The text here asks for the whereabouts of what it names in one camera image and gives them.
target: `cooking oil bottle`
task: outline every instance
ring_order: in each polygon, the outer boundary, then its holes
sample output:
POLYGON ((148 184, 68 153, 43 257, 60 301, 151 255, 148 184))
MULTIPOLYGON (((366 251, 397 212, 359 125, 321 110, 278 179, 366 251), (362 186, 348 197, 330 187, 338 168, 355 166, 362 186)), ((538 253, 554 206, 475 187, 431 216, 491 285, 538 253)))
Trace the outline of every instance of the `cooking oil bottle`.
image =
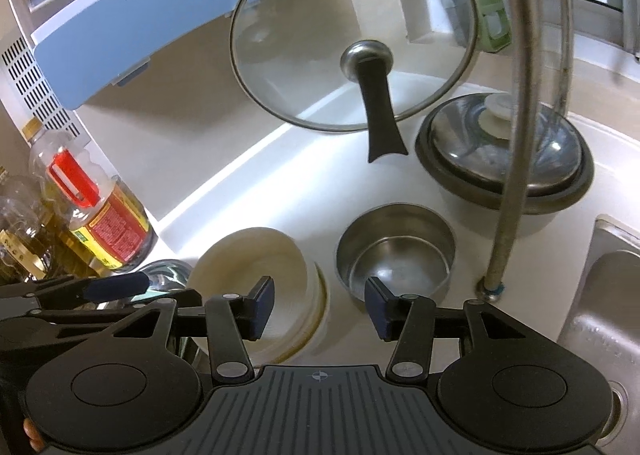
POLYGON ((9 175, 1 165, 0 263, 5 283, 109 274, 43 203, 38 182, 9 175))
POLYGON ((111 271, 140 265, 156 239, 140 202, 65 131, 46 130, 34 117, 22 133, 42 197, 71 234, 111 271))

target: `glass pot lid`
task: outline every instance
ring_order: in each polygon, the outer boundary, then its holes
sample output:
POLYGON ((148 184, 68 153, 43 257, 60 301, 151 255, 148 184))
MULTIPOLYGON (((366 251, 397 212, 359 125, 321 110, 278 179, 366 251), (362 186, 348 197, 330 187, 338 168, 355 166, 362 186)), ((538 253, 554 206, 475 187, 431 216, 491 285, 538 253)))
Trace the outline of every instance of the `glass pot lid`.
POLYGON ((276 117, 371 134, 375 114, 395 126, 445 95, 477 33, 474 0, 240 0, 230 50, 242 88, 276 117), (388 114, 367 104, 385 96, 388 114))
MULTIPOLYGON (((511 162, 510 94, 471 94, 437 108, 433 146, 450 169, 469 182, 500 193, 511 162)), ((540 104, 528 196, 559 192, 575 178, 582 149, 574 127, 540 104)))

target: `metal screw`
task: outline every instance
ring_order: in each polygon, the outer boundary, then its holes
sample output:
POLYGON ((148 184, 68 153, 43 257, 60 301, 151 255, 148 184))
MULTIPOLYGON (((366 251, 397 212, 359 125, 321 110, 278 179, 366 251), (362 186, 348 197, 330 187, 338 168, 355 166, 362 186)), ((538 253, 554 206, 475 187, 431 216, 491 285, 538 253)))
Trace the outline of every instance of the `metal screw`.
POLYGON ((418 363, 413 361, 403 361, 396 363, 391 367, 391 371, 399 377, 418 377, 424 370, 418 363))
POLYGON ((222 377, 241 377, 248 371, 249 368, 246 364, 237 361, 227 361, 216 368, 216 372, 222 377))

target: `kitchen counter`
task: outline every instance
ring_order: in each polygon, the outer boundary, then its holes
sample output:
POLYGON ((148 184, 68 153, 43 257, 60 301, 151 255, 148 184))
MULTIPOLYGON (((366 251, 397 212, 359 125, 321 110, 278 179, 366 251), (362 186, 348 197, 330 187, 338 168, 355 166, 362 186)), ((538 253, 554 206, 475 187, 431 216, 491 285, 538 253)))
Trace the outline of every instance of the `kitchen counter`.
MULTIPOLYGON (((477 91, 489 89, 463 85, 453 95, 477 91)), ((156 229, 178 258, 191 263, 238 229, 267 226, 287 233, 319 265, 330 298, 323 336, 294 361, 384 367, 394 343, 378 339, 364 305, 335 273, 335 247, 349 223, 390 202, 421 204, 443 216, 454 231, 457 251, 442 305, 459 308, 474 297, 497 222, 497 213, 447 194, 423 170, 413 152, 423 118, 401 124, 408 157, 385 156, 373 164, 367 164, 366 132, 324 135, 284 124, 196 190, 156 229)), ((595 157, 593 186, 578 204, 553 217, 524 218, 498 304, 554 340, 574 298, 595 219, 605 214, 640 229, 640 144, 583 117, 571 121, 595 157)), ((432 371, 457 357, 455 340, 436 340, 432 371)))

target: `pot with lid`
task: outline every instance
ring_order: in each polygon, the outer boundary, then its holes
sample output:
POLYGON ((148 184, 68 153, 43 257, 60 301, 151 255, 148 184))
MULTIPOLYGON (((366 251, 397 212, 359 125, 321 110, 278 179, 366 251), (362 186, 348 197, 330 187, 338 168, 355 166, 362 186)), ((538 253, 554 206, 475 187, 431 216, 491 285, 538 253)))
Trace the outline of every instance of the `pot with lid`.
MULTIPOLYGON (((511 95, 470 94, 444 102, 418 132, 415 151, 425 170, 447 191, 474 204, 500 209, 510 167, 511 95)), ((593 157, 574 126, 544 104, 536 118, 524 213, 556 213, 591 186, 593 157)))

